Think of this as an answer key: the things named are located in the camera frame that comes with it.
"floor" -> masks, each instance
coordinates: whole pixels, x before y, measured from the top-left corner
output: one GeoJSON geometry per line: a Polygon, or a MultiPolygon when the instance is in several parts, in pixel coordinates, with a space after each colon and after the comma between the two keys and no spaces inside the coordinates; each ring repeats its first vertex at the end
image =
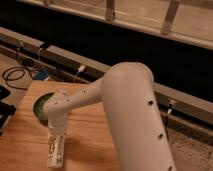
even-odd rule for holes
{"type": "MultiPolygon", "coordinates": [[[[16,90],[13,88],[10,88],[6,85],[5,81],[2,79],[2,74],[6,69],[9,69],[11,67],[17,67],[19,66],[19,64],[17,63],[16,60],[12,59],[12,58],[8,58],[7,56],[0,54],[0,84],[5,86],[7,89],[9,89],[11,91],[11,94],[9,97],[3,99],[2,101],[7,103],[7,104],[13,104],[15,106],[17,106],[19,104],[19,102],[21,101],[21,99],[23,98],[23,96],[25,95],[26,91],[23,90],[16,90]]],[[[11,78],[15,78],[17,76],[19,76],[20,74],[22,74],[21,72],[17,72],[14,73],[13,75],[11,75],[11,78]]],[[[30,83],[31,83],[31,78],[30,76],[26,73],[24,75],[24,77],[20,80],[17,80],[15,82],[10,82],[11,85],[13,86],[17,86],[17,87],[23,87],[23,88],[27,88],[30,83]]]]}
{"type": "MultiPolygon", "coordinates": [[[[0,66],[0,74],[2,74],[7,68],[18,66],[18,64],[15,60],[0,54],[0,66]]],[[[23,79],[13,84],[16,86],[28,87],[30,82],[30,77],[25,75],[23,79]]],[[[25,91],[7,87],[2,77],[0,77],[0,83],[11,90],[11,95],[4,101],[8,104],[17,106],[25,95],[25,91]]],[[[169,129],[169,139],[178,171],[213,171],[212,139],[209,140],[210,143],[205,144],[175,129],[169,129]]]]}

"glass window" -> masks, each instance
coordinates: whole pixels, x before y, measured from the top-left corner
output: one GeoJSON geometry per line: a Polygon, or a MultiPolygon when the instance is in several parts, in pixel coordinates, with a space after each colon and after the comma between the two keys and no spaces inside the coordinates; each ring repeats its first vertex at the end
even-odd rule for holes
{"type": "Polygon", "coordinates": [[[213,41],[213,1],[182,0],[172,31],[213,41]]]}
{"type": "Polygon", "coordinates": [[[116,19],[161,28],[169,6],[167,0],[115,0],[116,19]]]}
{"type": "Polygon", "coordinates": [[[106,0],[52,0],[53,4],[81,12],[105,16],[106,0]]]}

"white object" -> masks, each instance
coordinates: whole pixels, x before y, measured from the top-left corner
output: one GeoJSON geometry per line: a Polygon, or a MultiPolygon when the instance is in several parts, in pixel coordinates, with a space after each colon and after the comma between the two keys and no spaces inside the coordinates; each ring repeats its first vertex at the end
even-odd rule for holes
{"type": "Polygon", "coordinates": [[[153,92],[152,72],[141,63],[117,64],[75,94],[49,99],[43,110],[50,132],[65,131],[71,109],[101,100],[123,171],[176,171],[153,92]]]}

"black cable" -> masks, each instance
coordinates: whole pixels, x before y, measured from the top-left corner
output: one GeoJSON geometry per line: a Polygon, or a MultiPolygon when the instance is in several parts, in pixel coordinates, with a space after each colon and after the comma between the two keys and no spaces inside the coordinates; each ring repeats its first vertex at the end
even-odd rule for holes
{"type": "Polygon", "coordinates": [[[12,67],[3,72],[2,78],[5,80],[8,87],[18,89],[18,90],[27,90],[26,88],[16,87],[16,86],[9,84],[10,81],[17,81],[17,80],[23,78],[26,71],[28,72],[30,77],[33,79],[32,73],[37,72],[38,70],[30,70],[29,68],[26,68],[26,67],[12,67]],[[11,75],[14,74],[15,72],[22,72],[22,74],[16,78],[10,78],[11,75]]]}

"electrical outlet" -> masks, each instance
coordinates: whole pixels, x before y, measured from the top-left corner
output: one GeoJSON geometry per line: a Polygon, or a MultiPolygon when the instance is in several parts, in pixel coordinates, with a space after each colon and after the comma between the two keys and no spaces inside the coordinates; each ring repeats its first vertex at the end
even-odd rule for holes
{"type": "Polygon", "coordinates": [[[19,42],[18,42],[18,47],[17,47],[17,49],[18,49],[18,50],[24,49],[24,42],[19,41],[19,42]]]}

